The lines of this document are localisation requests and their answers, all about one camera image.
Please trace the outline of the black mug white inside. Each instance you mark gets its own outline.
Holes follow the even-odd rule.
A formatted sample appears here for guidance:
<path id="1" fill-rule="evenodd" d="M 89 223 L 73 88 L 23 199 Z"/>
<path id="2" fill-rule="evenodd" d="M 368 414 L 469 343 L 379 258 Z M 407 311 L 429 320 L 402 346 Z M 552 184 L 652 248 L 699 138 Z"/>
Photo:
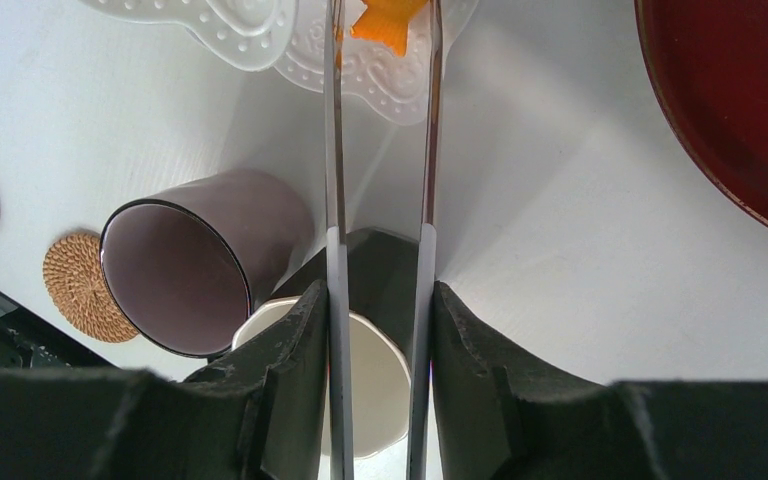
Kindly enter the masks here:
<path id="1" fill-rule="evenodd" d="M 404 439 L 409 428 L 409 351 L 413 335 L 416 243 L 362 229 L 348 241 L 353 452 L 373 457 Z M 246 407 L 238 451 L 244 464 L 331 453 L 325 331 L 302 359 L 270 371 Z"/>

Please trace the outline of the white tiered dessert stand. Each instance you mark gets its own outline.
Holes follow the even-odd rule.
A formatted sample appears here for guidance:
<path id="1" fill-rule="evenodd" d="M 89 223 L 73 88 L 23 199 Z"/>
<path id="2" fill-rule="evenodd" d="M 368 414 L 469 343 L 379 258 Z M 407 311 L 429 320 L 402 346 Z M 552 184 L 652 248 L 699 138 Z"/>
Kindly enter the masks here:
<path id="1" fill-rule="evenodd" d="M 95 0 L 88 7 L 131 23 L 175 24 L 233 67 L 269 67 L 313 92 L 324 88 L 324 1 Z M 402 126 L 427 115 L 430 12 L 420 11 L 399 56 L 376 41 L 347 35 L 341 90 L 359 97 L 378 115 Z"/>

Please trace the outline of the metal tongs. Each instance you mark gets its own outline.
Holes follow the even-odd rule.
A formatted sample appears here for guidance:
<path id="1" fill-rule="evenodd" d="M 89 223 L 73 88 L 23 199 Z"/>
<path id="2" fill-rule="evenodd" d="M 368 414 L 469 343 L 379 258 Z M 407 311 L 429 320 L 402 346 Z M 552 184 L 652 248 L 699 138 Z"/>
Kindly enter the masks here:
<path id="1" fill-rule="evenodd" d="M 324 99 L 326 177 L 326 272 L 329 298 L 330 473 L 334 479 L 354 476 L 348 248 L 343 167 L 342 67 L 344 4 L 330 1 L 325 15 Z M 429 87 L 421 228 L 416 270 L 415 314 L 411 356 L 411 394 L 407 473 L 426 476 L 431 323 L 436 278 L 435 208 L 442 105 L 444 29 L 441 4 L 430 4 Z"/>

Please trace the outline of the purple mug black handle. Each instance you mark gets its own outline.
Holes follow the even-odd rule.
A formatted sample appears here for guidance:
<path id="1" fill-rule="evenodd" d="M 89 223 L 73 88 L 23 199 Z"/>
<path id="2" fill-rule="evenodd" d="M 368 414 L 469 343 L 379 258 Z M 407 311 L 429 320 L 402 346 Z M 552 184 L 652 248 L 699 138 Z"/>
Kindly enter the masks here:
<path id="1" fill-rule="evenodd" d="M 102 230 L 100 264 L 144 337 L 209 358 L 230 349 L 313 237 L 311 210 L 290 185 L 235 169 L 122 205 Z"/>

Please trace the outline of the orange macaron pair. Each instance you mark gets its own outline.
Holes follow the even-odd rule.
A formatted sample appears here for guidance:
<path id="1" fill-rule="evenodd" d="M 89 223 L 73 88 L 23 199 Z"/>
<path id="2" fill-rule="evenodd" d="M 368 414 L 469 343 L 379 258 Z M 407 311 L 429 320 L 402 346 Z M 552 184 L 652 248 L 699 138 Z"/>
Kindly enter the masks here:
<path id="1" fill-rule="evenodd" d="M 427 0 L 363 0 L 365 10 L 351 25 L 353 38 L 380 43 L 397 57 L 407 53 L 409 26 Z"/>

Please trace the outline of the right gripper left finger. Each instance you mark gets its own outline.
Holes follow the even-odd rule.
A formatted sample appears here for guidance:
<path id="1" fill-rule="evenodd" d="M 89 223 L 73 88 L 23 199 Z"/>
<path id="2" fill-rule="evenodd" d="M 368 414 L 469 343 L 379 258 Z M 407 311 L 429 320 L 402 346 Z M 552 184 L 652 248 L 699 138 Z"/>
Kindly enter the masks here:
<path id="1" fill-rule="evenodd" d="M 328 293 L 182 382 L 148 370 L 0 369 L 0 479 L 313 479 Z"/>

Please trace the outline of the red round tray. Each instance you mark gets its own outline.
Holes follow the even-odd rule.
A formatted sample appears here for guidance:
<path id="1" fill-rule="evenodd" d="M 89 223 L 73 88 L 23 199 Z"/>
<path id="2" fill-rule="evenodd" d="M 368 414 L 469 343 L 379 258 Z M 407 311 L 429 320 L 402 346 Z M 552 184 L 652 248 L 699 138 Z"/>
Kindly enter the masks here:
<path id="1" fill-rule="evenodd" d="M 650 83 L 707 179 L 768 228 L 768 1 L 637 1 Z"/>

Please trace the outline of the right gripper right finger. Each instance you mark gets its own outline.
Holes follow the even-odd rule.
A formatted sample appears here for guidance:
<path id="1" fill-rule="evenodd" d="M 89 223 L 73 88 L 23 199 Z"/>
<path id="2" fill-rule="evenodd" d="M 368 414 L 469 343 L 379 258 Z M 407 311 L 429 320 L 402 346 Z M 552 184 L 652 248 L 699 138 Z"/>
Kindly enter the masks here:
<path id="1" fill-rule="evenodd" d="M 768 381 L 602 386 L 531 354 L 441 282 L 432 326 L 447 479 L 768 479 Z"/>

